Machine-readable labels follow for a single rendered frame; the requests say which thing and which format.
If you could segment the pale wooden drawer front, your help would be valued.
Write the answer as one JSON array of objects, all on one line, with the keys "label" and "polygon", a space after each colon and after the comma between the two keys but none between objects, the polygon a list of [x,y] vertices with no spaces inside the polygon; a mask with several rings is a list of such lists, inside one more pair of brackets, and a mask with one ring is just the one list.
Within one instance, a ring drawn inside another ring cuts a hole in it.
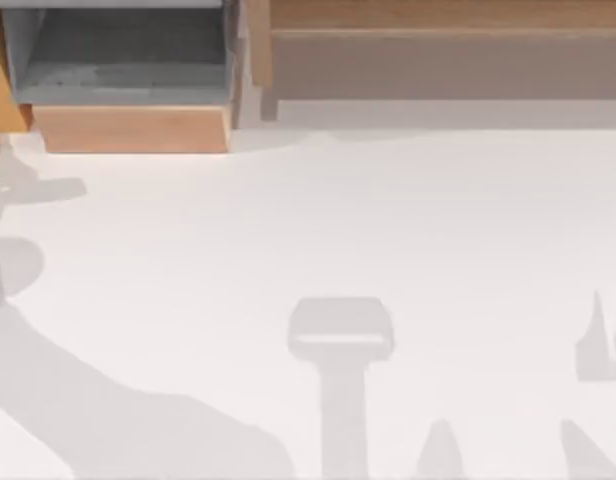
[{"label": "pale wooden drawer front", "polygon": [[226,153],[231,106],[59,106],[32,108],[49,153]]}]

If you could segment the wooden open shelf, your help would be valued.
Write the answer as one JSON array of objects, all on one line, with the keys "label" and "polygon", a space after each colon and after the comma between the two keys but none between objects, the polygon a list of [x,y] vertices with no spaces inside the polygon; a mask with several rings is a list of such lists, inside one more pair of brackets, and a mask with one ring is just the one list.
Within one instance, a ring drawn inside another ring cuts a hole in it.
[{"label": "wooden open shelf", "polygon": [[244,0],[280,101],[616,99],[616,0]]}]

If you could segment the pulled-out drawer grey inside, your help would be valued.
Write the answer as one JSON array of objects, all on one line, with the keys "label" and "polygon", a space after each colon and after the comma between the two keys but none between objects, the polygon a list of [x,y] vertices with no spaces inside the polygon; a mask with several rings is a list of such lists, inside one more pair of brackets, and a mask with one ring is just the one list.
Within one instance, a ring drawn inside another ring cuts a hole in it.
[{"label": "pulled-out drawer grey inside", "polygon": [[15,99],[224,105],[239,0],[0,0]]}]

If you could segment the wooden cupboard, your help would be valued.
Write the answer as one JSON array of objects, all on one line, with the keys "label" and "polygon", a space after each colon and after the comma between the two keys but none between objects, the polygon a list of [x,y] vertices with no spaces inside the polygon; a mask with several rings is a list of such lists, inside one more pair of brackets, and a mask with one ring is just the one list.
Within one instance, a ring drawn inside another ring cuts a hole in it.
[{"label": "wooden cupboard", "polygon": [[32,110],[14,100],[7,60],[0,13],[0,133],[25,133],[32,125]]}]

